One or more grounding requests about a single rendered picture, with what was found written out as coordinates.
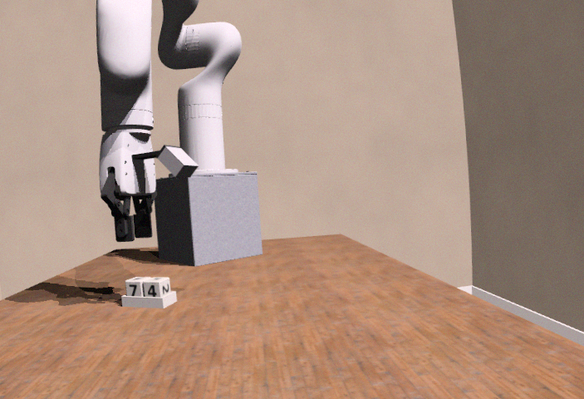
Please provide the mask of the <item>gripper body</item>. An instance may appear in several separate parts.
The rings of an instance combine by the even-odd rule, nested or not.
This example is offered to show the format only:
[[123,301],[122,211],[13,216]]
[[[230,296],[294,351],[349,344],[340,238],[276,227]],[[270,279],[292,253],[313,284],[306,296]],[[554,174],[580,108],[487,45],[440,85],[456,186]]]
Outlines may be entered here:
[[108,131],[102,136],[100,191],[104,188],[111,167],[115,167],[116,193],[138,196],[155,192],[154,158],[137,160],[131,156],[153,151],[150,136],[151,131],[139,129]]

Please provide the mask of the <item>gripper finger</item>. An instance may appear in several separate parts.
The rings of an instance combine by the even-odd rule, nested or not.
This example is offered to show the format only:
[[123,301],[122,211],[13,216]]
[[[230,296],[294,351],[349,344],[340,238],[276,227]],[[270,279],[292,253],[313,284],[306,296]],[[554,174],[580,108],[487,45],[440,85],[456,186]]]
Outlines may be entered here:
[[[133,214],[134,231],[136,238],[152,237],[151,213],[152,204],[154,203],[157,191],[152,195],[132,196],[135,213]],[[141,202],[140,202],[141,200]]]
[[[115,192],[115,167],[111,167],[106,179],[101,198],[107,203],[111,215],[115,219],[115,238],[117,242],[131,242],[135,240],[133,215],[130,215],[131,196],[119,195]],[[124,200],[123,204],[121,201]],[[130,216],[129,216],[130,215]]]

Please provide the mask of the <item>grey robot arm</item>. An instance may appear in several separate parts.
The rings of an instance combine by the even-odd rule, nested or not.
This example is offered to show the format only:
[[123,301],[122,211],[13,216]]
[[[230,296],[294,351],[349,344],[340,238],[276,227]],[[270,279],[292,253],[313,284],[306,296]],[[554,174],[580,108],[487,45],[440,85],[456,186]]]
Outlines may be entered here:
[[[225,169],[221,90],[240,56],[242,40],[227,22],[185,26],[198,3],[162,0],[159,59],[175,70],[205,67],[178,91],[180,147],[164,145],[161,150],[131,155],[137,160],[157,158],[170,171],[169,177],[238,172]],[[152,0],[96,0],[104,132],[154,129],[151,13]]]

